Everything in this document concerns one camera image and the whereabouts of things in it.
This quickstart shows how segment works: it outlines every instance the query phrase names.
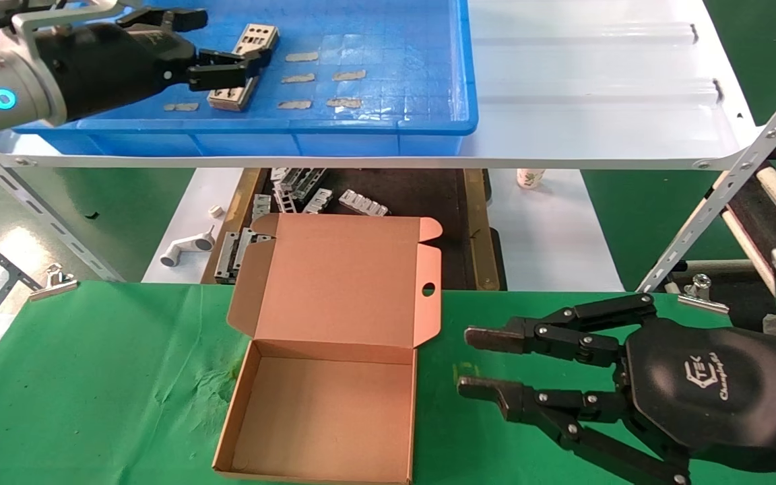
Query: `metal bracket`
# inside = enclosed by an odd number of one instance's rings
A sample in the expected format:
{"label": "metal bracket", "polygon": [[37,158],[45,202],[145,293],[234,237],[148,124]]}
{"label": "metal bracket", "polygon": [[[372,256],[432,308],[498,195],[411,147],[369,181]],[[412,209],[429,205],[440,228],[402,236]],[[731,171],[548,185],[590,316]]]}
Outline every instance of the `metal bracket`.
{"label": "metal bracket", "polygon": [[46,288],[40,289],[28,295],[28,300],[37,301],[52,295],[62,294],[77,288],[79,282],[73,274],[62,273],[62,265],[55,262],[46,269]]}
{"label": "metal bracket", "polygon": [[38,193],[18,175],[12,168],[6,168],[0,163],[0,185],[8,191],[24,207],[35,215],[41,222],[53,228],[53,232],[68,249],[74,252],[78,258],[86,262],[86,265],[107,282],[124,282],[124,278],[104,258],[83,245],[73,231],[65,223],[64,219],[48,204]]}
{"label": "metal bracket", "polygon": [[776,111],[766,128],[763,129],[763,134],[752,142],[750,147],[742,151],[723,181],[700,203],[699,208],[693,212],[684,227],[678,231],[675,239],[666,247],[666,251],[661,255],[655,267],[637,286],[637,292],[653,291],[664,282],[678,260],[684,258],[684,254],[693,246],[693,242],[708,229],[711,221],[714,221],[714,218],[723,211],[727,203],[742,188],[742,185],[772,154],[774,148],[776,148]]}

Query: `green table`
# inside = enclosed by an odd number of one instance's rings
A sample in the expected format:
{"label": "green table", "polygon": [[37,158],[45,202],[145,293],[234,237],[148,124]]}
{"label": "green table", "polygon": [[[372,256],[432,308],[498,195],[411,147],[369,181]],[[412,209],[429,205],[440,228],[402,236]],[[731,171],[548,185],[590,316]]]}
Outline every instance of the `green table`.
{"label": "green table", "polygon": [[[0,483],[234,483],[210,467],[247,344],[225,323],[231,294],[229,286],[84,282],[26,304],[0,343]],[[419,353],[416,484],[621,483],[455,390],[457,375],[475,373],[611,389],[609,369],[476,351],[462,331],[612,296],[445,292],[443,331]],[[668,296],[658,301],[660,314],[686,325],[727,323]],[[639,445],[617,424],[600,429]],[[776,483],[702,461],[690,471],[699,484]]]}

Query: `cardboard flap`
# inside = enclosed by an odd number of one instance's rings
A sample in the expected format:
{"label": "cardboard flap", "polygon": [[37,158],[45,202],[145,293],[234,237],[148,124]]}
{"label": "cardboard flap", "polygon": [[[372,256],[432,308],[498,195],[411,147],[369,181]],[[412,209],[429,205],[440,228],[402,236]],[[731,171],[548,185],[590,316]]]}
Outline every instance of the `cardboard flap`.
{"label": "cardboard flap", "polygon": [[436,239],[441,236],[441,224],[434,218],[421,218],[418,231],[418,242],[423,243],[426,240]]}
{"label": "cardboard flap", "polygon": [[228,316],[239,331],[403,348],[439,332],[441,252],[419,243],[441,234],[434,219],[270,214],[251,229],[276,239],[247,247]]}
{"label": "cardboard flap", "polygon": [[[261,219],[270,216],[276,216],[276,214],[267,215]],[[275,219],[273,228],[276,228],[277,218],[273,219]],[[271,224],[267,224],[267,226],[273,230]],[[256,326],[259,322],[259,313],[262,310],[265,289],[268,288],[271,258],[274,256],[276,243],[275,239],[255,242],[247,246],[244,257],[241,259],[241,268],[238,272],[238,278],[235,280],[232,303],[229,304],[229,313],[227,313],[227,323],[247,337],[256,337]]]}
{"label": "cardboard flap", "polygon": [[278,223],[280,223],[280,214],[265,214],[250,224],[250,230],[256,234],[266,234],[267,236],[277,236]]}
{"label": "cardboard flap", "polygon": [[[433,219],[441,233],[441,226]],[[441,251],[418,245],[416,258],[415,323],[412,346],[427,342],[441,329]]]}

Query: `open cardboard box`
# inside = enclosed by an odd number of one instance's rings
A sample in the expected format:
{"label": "open cardboard box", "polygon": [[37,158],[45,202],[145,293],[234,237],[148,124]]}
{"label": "open cardboard box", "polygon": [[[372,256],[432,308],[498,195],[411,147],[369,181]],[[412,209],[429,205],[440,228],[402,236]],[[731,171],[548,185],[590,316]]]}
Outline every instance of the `open cardboard box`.
{"label": "open cardboard box", "polygon": [[213,468],[243,479],[409,483],[416,347],[441,327],[430,218],[270,214],[228,322],[253,338]]}

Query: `white shelf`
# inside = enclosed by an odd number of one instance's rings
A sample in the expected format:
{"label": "white shelf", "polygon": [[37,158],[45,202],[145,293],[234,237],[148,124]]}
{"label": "white shelf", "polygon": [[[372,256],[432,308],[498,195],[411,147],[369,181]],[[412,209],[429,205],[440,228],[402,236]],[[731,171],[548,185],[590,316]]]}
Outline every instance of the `white shelf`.
{"label": "white shelf", "polygon": [[460,157],[56,156],[37,137],[0,135],[0,162],[690,169],[758,134],[702,0],[469,0],[469,10],[480,122]]}

